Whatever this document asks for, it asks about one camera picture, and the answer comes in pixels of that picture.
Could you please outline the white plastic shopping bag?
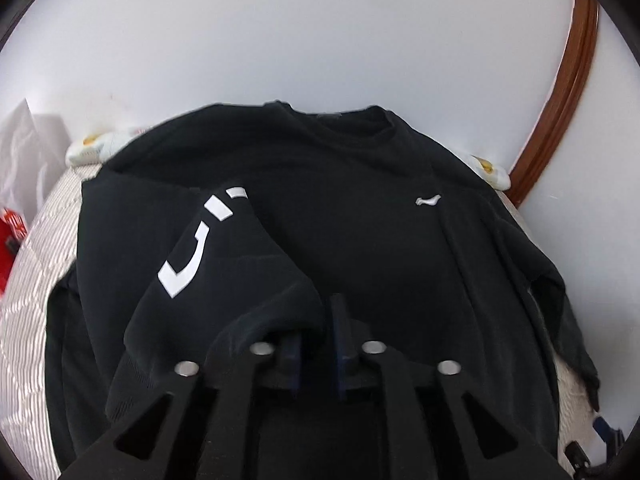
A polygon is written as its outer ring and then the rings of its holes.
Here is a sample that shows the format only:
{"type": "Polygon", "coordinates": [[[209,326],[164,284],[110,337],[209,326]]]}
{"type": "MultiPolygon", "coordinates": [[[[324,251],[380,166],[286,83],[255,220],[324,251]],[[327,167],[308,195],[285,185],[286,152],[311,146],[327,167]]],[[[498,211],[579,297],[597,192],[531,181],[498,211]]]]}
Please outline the white plastic shopping bag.
{"type": "Polygon", "coordinates": [[[70,146],[62,118],[32,114],[26,100],[1,121],[1,207],[31,226],[65,171],[70,146]]]}

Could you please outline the white patterned bed sheet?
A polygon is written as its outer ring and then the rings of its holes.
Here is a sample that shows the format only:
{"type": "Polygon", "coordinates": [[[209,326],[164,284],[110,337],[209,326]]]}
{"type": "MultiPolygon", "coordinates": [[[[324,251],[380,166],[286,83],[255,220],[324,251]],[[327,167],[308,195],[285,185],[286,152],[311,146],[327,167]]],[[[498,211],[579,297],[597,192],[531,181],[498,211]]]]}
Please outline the white patterned bed sheet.
{"type": "Polygon", "coordinates": [[[65,165],[74,168],[103,164],[147,131],[146,127],[134,127],[88,134],[70,144],[65,154],[65,165]]]}

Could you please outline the red paper shopping bag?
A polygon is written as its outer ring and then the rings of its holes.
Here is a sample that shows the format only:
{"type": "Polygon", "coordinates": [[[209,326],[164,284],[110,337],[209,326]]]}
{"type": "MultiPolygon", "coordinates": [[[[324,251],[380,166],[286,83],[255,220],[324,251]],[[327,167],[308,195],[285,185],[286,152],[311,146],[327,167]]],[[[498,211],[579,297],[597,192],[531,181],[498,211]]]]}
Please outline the red paper shopping bag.
{"type": "Polygon", "coordinates": [[[12,209],[2,207],[0,214],[0,290],[6,290],[21,244],[28,231],[24,219],[12,209]]]}

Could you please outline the striped white bed quilt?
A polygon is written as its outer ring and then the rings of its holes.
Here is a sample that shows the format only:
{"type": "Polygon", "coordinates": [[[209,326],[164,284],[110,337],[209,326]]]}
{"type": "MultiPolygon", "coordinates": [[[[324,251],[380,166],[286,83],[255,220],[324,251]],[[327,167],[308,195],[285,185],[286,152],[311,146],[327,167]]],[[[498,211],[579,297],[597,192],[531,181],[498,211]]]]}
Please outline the striped white bed quilt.
{"type": "Polygon", "coordinates": [[[81,185],[99,165],[67,169],[36,215],[1,298],[1,434],[34,479],[60,475],[44,392],[48,298],[76,257],[81,185]]]}

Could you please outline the black sweatshirt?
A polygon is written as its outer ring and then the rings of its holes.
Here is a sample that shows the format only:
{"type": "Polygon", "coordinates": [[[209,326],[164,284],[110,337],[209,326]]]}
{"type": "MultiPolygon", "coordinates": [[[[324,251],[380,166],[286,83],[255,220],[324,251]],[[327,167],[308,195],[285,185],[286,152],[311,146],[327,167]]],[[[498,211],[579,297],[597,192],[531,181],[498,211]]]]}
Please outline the black sweatshirt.
{"type": "Polygon", "coordinates": [[[554,264],[489,184],[381,107],[205,107],[129,143],[81,197],[48,304],[62,472],[178,363],[299,336],[296,383],[252,395],[241,479],[393,479],[380,400],[337,387],[334,295],[409,361],[458,362],[555,459],[556,362],[599,402],[554,264]]]}

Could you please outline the brown wooden door frame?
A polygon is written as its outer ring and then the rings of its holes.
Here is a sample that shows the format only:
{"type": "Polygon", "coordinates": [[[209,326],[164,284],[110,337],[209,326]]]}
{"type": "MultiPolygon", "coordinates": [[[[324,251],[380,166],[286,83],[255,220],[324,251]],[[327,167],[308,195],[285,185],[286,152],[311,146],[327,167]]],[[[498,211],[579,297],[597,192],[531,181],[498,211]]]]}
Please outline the brown wooden door frame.
{"type": "Polygon", "coordinates": [[[510,171],[506,196],[514,206],[521,206],[532,192],[578,109],[596,53],[599,14],[597,0],[573,0],[570,28],[551,92],[510,171]]]}

